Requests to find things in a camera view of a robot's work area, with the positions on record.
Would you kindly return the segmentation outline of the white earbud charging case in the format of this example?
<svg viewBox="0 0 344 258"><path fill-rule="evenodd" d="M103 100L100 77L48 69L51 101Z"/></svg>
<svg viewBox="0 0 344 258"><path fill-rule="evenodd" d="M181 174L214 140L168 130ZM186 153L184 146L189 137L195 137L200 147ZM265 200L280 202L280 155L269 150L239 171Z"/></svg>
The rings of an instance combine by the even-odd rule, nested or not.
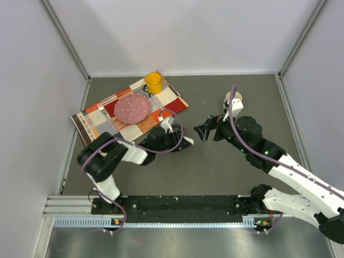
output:
<svg viewBox="0 0 344 258"><path fill-rule="evenodd" d="M185 137L185 140L189 142L191 145L194 145L194 140L192 138Z"/></svg>

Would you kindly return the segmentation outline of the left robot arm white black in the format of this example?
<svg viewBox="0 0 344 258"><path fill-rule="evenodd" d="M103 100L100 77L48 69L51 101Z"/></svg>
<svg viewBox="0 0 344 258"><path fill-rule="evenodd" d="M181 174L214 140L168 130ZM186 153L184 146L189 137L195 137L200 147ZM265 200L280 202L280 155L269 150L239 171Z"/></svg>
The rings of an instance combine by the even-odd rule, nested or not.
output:
<svg viewBox="0 0 344 258"><path fill-rule="evenodd" d="M179 152L194 145L192 138L182 135L183 127L176 124L163 128L155 126L139 144L102 133L77 156L82 173L90 178L94 190L104 200L110 213L121 209L121 192L112 173L121 162L146 166L155 160L157 153Z"/></svg>

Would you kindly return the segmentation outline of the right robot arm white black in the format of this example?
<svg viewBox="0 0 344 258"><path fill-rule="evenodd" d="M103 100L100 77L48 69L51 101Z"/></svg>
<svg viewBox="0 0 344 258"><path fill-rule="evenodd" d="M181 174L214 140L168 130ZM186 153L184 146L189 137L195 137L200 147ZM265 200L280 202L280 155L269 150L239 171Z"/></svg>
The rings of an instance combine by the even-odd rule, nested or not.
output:
<svg viewBox="0 0 344 258"><path fill-rule="evenodd" d="M211 130L213 141L226 140L244 153L246 160L297 191L287 195L275 188L258 186L251 191L251 207L258 213L266 209L289 214L320 230L330 240L343 243L343 191L324 182L302 167L277 144L265 139L262 126L253 117L238 119L208 116L194 128L203 142Z"/></svg>

